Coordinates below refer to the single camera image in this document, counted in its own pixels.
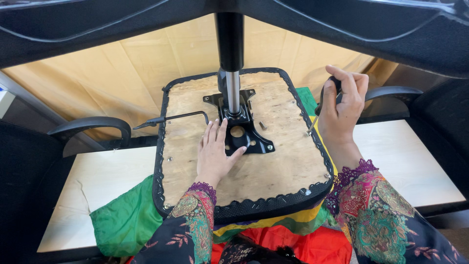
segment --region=bolt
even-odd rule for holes
[[[262,123],[262,121],[259,122],[259,125],[261,125],[261,127],[262,127],[263,130],[267,130],[267,127],[265,126],[264,123]]]

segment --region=beige curtain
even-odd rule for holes
[[[327,64],[361,72],[373,57],[245,18],[244,67],[278,67],[295,87],[318,98],[329,77]],[[158,117],[161,88],[185,76],[219,68],[213,15],[37,62],[3,69],[67,120],[113,116],[131,127]],[[153,127],[132,137],[156,134]],[[96,140],[119,136],[115,129],[89,131]]]

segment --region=desk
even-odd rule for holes
[[[465,200],[406,121],[357,125],[354,140],[413,206]],[[89,212],[153,174],[155,154],[156,147],[78,154],[38,252],[96,246]]]

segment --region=finger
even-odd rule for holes
[[[221,122],[220,129],[218,129],[218,136],[217,136],[217,142],[223,142],[225,143],[225,137],[227,135],[227,125],[228,125],[228,120],[225,117],[223,121]]]
[[[213,126],[213,122],[212,121],[208,122],[207,129],[205,130],[205,133],[204,133],[204,146],[207,146],[208,144],[208,138],[209,138],[210,129],[212,128],[212,126]]]
[[[327,80],[324,83],[323,106],[321,108],[321,113],[324,112],[327,115],[337,116],[337,110],[335,109],[336,97],[337,90],[335,89],[335,83],[331,80]]]
[[[355,80],[358,93],[362,100],[365,100],[366,91],[368,90],[368,75],[360,73],[352,73]]]
[[[197,146],[197,152],[200,153],[204,148],[204,136],[200,138],[199,144]]]
[[[241,147],[237,149],[229,158],[228,161],[231,164],[231,167],[235,165],[235,163],[241,158],[241,156],[246,152],[247,147]]]
[[[325,70],[334,75],[334,77],[342,82],[342,93],[347,94],[347,93],[358,93],[355,80],[353,75],[350,72],[346,72],[342,69],[339,69],[337,67],[334,67],[332,65],[327,65],[325,67]]]
[[[210,129],[210,135],[208,136],[208,142],[215,142],[217,139],[217,130],[220,122],[218,118],[213,122],[212,128]]]

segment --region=lace cuff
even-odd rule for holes
[[[343,167],[342,172],[338,173],[337,176],[334,177],[334,189],[324,198],[324,204],[333,216],[335,216],[339,211],[339,194],[342,189],[358,178],[358,176],[369,171],[378,170],[378,168],[373,166],[373,162],[371,160],[365,161],[364,159],[360,159],[359,164],[360,165],[354,170],[351,170],[348,167]]]
[[[210,196],[210,198],[212,199],[212,202],[213,202],[213,205],[215,206],[215,204],[217,203],[217,191],[213,189],[212,186],[208,185],[208,183],[201,183],[201,182],[197,182],[197,183],[193,183],[191,187],[189,187],[189,189],[187,189],[187,191],[202,191],[202,192],[205,192],[206,194],[208,194]]]

